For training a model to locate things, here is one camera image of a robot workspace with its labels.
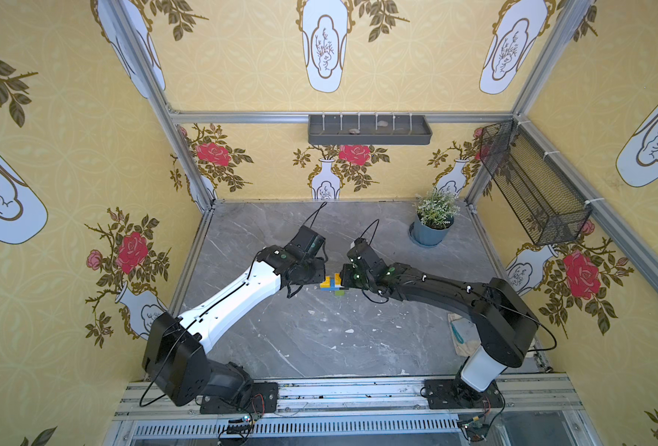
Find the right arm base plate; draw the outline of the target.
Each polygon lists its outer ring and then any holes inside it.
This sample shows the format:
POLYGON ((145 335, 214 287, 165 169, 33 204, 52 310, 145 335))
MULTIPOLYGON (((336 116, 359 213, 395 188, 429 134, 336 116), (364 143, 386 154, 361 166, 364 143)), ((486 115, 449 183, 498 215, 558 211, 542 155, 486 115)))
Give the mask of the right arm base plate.
POLYGON ((486 390, 477 391, 460 379, 427 379, 420 395, 427 400, 431 410, 469 409, 487 412, 505 407, 505 400, 495 380, 490 382, 486 390))

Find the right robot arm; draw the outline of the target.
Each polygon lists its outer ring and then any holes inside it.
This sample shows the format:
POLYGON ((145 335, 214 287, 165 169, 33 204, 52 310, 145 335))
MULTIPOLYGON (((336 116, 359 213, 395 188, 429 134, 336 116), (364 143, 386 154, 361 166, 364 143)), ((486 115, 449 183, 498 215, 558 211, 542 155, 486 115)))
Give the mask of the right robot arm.
POLYGON ((363 238, 347 252, 340 277, 348 288, 397 301, 418 302, 470 320, 480 347, 457 377, 458 388, 484 392, 507 368, 522 366, 539 321, 509 282, 463 282, 428 274, 408 264, 386 264, 363 238))

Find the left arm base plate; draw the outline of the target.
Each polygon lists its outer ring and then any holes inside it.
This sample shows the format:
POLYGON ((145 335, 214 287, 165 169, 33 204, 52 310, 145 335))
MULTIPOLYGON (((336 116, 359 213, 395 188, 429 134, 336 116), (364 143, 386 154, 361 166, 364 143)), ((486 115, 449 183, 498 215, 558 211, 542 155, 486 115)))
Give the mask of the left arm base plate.
POLYGON ((249 390, 228 403, 219 397, 204 396, 201 414, 273 414, 279 401, 277 382, 254 382, 249 390))

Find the blue long lego brick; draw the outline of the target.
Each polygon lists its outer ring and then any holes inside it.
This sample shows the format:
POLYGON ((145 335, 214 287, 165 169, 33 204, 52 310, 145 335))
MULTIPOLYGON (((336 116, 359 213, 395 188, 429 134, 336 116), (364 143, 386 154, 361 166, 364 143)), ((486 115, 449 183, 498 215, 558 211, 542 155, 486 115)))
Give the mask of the blue long lego brick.
POLYGON ((337 291, 345 291, 345 287, 341 285, 334 284, 333 282, 329 282, 329 284, 322 284, 321 289, 337 292, 337 291))

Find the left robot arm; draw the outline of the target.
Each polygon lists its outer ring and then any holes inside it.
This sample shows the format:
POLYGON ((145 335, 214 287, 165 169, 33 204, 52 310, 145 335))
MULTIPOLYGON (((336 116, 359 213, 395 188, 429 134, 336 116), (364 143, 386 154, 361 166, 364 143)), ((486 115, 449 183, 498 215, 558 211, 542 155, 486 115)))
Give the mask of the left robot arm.
POLYGON ((176 406, 198 397, 243 407, 254 380, 234 362, 208 358, 224 334, 268 297, 325 279, 325 238, 303 225, 287 245, 260 250, 247 271, 199 306, 178 316, 160 314, 150 326, 142 366, 176 406))

